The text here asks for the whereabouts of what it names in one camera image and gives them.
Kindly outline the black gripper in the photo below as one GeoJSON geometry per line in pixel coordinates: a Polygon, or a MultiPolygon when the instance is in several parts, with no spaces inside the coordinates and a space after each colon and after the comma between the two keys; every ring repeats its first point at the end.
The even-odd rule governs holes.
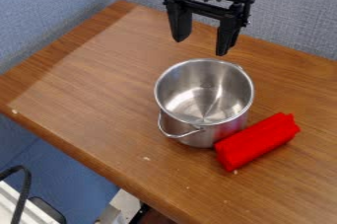
{"type": "MultiPolygon", "coordinates": [[[[244,5],[242,17],[250,17],[250,9],[256,0],[225,0],[236,4],[244,5]]],[[[176,42],[184,41],[192,32],[192,12],[188,8],[174,2],[168,2],[168,22],[170,28],[170,35],[176,42]]],[[[216,54],[222,56],[228,50],[234,46],[238,33],[242,28],[241,17],[236,14],[226,14],[220,20],[217,28],[216,54]]]]}

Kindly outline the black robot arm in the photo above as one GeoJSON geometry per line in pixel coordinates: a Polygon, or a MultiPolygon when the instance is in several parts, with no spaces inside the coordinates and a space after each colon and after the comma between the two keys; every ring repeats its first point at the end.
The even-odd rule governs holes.
{"type": "Polygon", "coordinates": [[[234,46],[240,31],[249,25],[256,0],[164,0],[170,35],[176,42],[192,33],[192,15],[218,21],[216,55],[222,56],[234,46]]]}

